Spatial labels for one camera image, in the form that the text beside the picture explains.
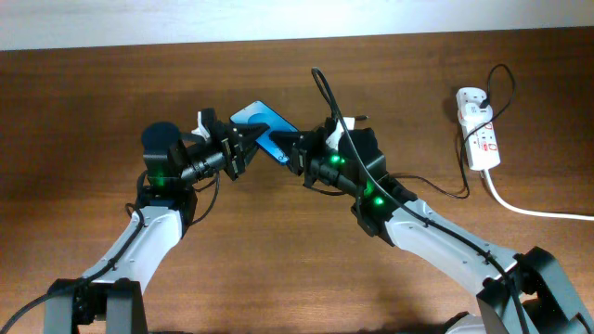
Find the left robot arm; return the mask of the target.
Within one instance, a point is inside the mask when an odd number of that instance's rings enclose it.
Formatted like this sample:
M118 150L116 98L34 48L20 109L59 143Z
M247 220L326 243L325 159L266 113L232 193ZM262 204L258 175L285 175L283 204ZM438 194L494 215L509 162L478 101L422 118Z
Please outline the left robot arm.
M155 122L141 135L147 166L136 183L129 225L107 253L77 279L59 279L45 303L46 333L76 333L81 325L104 320L109 333L148 330L143 293L166 254L199 222L195 184L226 173L245 172L257 151L265 123L217 120L213 109L198 115L199 126L181 132L171 122Z

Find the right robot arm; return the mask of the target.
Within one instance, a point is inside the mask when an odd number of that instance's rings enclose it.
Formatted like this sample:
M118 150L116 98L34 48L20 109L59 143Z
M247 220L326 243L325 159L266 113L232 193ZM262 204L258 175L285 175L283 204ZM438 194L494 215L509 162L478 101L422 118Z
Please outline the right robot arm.
M390 176L371 129L335 143L323 128L270 137L307 185L320 181L354 197L352 212L369 236L419 256L475 296L480 313L461 314L448 332L592 332L592 316L549 252L519 253L446 220Z

